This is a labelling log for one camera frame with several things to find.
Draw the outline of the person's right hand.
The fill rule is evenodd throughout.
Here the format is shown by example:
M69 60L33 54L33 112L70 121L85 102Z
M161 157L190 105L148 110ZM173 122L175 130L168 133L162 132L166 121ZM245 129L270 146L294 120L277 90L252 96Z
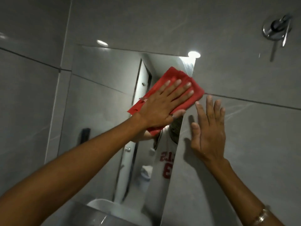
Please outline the person's right hand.
M206 109L198 101L195 107L198 114L196 123L201 129L201 148L192 148L192 150L207 167L210 167L224 160L226 135L225 130L221 130L219 126L221 100L213 100L214 124L212 126L209 125Z

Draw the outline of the person's left hand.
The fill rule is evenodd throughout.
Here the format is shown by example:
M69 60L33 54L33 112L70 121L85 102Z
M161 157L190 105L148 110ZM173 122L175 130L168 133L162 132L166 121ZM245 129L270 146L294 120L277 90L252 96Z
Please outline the person's left hand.
M170 84L165 91L167 96L165 98L152 98L151 95L144 103L141 110L133 116L134 130L142 131L150 127L161 127L171 124L174 120L170 118L171 112L179 105L186 102L194 94L194 91L190 91L170 102L168 96L173 90L179 87L180 84L180 79L176 80L172 85Z

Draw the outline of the red cleaning cloth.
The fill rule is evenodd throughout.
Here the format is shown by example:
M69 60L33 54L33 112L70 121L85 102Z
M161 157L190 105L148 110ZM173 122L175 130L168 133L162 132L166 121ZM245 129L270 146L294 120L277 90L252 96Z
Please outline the red cleaning cloth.
M189 93L190 91L194 91L194 94L182 105L179 105L177 108L175 108L171 112L171 114L174 114L178 110L187 110L188 108L190 108L196 101L202 98L202 96L204 95L204 90L196 83L196 81L192 77L189 77L185 72L177 70L174 67L170 67L164 73L164 75L154 84L154 86L142 98L139 98L138 102L128 110L128 113L133 115L136 112L139 112L146 100L151 95L153 95L163 84L165 84L167 81L170 81L170 84L172 85L178 79L181 80L180 87L184 86L186 83L191 83L190 88L185 94Z

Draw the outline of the person's right forearm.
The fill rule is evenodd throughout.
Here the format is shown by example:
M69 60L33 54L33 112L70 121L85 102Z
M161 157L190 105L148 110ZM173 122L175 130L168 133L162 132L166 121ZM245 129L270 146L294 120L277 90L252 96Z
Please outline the person's right forearm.
M224 159L207 167L231 203L243 226L285 226L242 182Z

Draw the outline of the person's left forearm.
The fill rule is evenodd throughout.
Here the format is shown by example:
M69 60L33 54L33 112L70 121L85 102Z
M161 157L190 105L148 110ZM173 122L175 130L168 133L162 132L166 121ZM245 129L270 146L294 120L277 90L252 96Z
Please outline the person's left forearm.
M40 226L153 121L137 113L23 179L0 197L0 226Z

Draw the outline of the white sink basin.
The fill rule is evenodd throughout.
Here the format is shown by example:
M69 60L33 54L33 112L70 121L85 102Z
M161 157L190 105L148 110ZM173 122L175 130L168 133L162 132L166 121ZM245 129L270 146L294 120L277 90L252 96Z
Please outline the white sink basin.
M95 199L88 204L70 200L41 226L153 226L153 224L138 210L105 199Z

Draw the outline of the frameless wall mirror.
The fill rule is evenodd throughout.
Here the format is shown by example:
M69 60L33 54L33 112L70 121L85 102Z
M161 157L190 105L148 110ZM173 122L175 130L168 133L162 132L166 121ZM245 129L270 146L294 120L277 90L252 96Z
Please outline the frameless wall mirror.
M78 46L63 91L63 117L56 153L119 125L128 110L170 68L192 76L196 58ZM138 210L161 226L182 118L158 132L156 140L129 142L71 200L88 204L105 199Z

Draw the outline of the chrome wall fixture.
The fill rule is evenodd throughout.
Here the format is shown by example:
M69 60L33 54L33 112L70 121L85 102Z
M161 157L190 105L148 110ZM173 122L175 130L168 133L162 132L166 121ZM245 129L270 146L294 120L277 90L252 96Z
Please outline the chrome wall fixture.
M275 59L278 46L283 48L288 40L288 35L292 30L293 15L288 13L285 15L272 15L267 18L262 25L261 33L264 38L273 42L270 55L270 62Z

